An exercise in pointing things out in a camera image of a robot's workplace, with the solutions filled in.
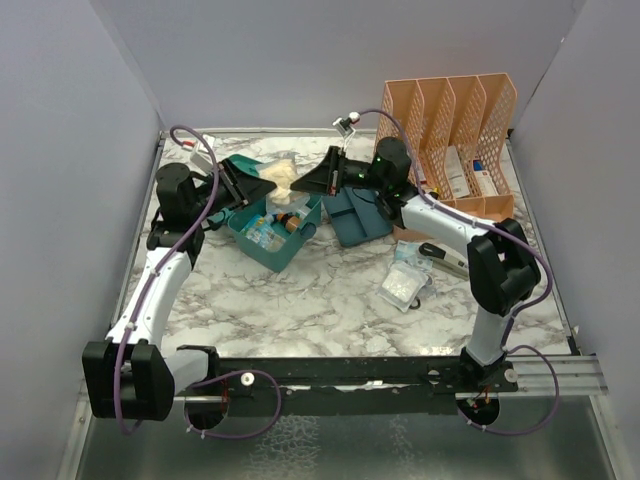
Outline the cream cotton ball bag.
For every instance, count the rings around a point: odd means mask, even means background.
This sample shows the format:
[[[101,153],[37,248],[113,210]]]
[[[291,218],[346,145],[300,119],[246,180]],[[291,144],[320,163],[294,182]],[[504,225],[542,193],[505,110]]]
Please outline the cream cotton ball bag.
[[[261,179],[276,184],[276,189],[266,196],[268,214],[293,213],[306,205],[309,195],[293,191],[291,184],[298,179],[296,163],[291,158],[283,158],[256,166]]]

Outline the blue cotton swab packet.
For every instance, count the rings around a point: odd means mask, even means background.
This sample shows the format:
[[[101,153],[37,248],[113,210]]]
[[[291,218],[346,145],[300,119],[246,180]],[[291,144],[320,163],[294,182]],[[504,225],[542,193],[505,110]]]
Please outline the blue cotton swab packet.
[[[276,252],[282,248],[285,238],[279,235],[264,216],[254,215],[241,230],[241,234],[268,252]]]

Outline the dark blue divided tray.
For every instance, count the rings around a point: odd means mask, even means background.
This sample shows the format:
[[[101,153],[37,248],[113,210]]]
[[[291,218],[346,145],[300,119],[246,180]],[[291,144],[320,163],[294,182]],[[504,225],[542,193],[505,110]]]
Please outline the dark blue divided tray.
[[[355,247],[392,232],[370,190],[344,188],[336,196],[324,196],[322,203],[342,247]]]

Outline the brown bottle orange cap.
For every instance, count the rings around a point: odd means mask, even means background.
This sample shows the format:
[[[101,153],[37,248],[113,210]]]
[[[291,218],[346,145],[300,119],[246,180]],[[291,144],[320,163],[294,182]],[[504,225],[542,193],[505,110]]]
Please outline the brown bottle orange cap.
[[[301,224],[301,218],[293,214],[277,214],[275,218],[290,233],[295,232]]]

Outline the white gauze packet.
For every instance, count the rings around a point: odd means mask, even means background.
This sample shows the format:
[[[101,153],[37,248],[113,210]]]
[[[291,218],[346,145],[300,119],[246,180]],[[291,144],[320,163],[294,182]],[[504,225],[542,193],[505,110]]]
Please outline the white gauze packet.
[[[407,312],[429,279],[421,269],[404,262],[395,262],[389,267],[377,294],[401,312]]]

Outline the blue face mask packet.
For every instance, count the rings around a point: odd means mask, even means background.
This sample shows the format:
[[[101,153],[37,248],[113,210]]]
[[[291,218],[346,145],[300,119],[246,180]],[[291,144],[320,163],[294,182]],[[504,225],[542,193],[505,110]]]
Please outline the blue face mask packet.
[[[394,261],[405,263],[412,268],[430,272],[433,261],[419,252],[420,242],[407,242],[399,240],[394,252]]]

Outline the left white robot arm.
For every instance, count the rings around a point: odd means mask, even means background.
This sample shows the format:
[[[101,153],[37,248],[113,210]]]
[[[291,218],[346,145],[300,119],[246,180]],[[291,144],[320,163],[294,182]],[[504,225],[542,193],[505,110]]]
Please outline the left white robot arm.
[[[231,159],[200,185],[182,163],[156,173],[158,216],[146,244],[146,261],[129,304],[102,341],[85,346],[82,365],[92,413],[123,421],[162,421],[176,394],[192,387],[206,395],[220,385],[221,371],[209,347],[161,353],[164,329],[183,283],[204,243],[203,222],[240,210],[275,190],[275,183],[239,169]]]

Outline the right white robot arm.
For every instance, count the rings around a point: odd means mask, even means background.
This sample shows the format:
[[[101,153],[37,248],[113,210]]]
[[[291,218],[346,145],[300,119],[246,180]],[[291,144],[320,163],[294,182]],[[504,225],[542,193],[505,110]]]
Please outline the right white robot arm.
[[[344,187],[372,191],[379,213],[391,223],[425,234],[465,257],[478,309],[460,355],[459,378],[467,389],[481,391],[504,362],[516,316],[536,303],[531,297],[541,281],[536,253],[517,221],[477,218],[426,194],[409,179],[412,165],[405,143],[394,137],[378,142],[371,162],[351,160],[343,149],[332,146],[291,188],[319,195],[335,195]]]

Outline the teal medicine kit box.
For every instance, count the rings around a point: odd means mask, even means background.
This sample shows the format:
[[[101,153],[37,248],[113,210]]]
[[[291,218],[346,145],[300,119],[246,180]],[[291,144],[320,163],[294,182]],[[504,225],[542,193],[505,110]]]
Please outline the teal medicine kit box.
[[[290,263],[321,224],[321,199],[287,189],[298,178],[291,158],[261,163],[242,155],[229,160],[240,171],[276,183],[275,192],[242,209],[209,217],[212,229],[227,226],[240,250],[273,272]]]

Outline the white red medicine box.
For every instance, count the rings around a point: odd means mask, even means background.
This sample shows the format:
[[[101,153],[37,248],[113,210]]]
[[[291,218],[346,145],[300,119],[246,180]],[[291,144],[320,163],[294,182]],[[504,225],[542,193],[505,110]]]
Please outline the white red medicine box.
[[[498,196],[499,191],[493,181],[491,174],[486,170],[479,159],[474,159],[472,163],[473,173],[483,196]]]

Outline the peach file organizer rack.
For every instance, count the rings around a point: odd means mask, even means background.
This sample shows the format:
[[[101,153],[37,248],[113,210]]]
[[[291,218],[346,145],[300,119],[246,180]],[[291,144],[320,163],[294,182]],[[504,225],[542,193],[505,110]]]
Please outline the peach file organizer rack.
[[[514,214],[515,197],[501,167],[517,103],[517,90],[506,73],[390,80],[381,109],[404,128],[418,156],[418,174],[409,176],[445,205],[469,215],[502,221]],[[444,161],[448,146],[457,148],[471,191],[452,196]],[[498,196],[483,196],[472,163],[479,159],[489,171]]]

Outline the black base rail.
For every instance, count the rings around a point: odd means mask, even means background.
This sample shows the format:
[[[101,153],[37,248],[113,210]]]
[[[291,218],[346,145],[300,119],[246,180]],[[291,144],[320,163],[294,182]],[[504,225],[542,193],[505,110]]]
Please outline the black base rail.
[[[456,397],[518,390],[508,361],[475,372],[457,356],[220,358],[210,377],[262,371],[244,386],[237,377],[213,385],[188,387],[177,401],[201,411],[225,406],[232,416],[266,417],[432,413],[454,415]]]

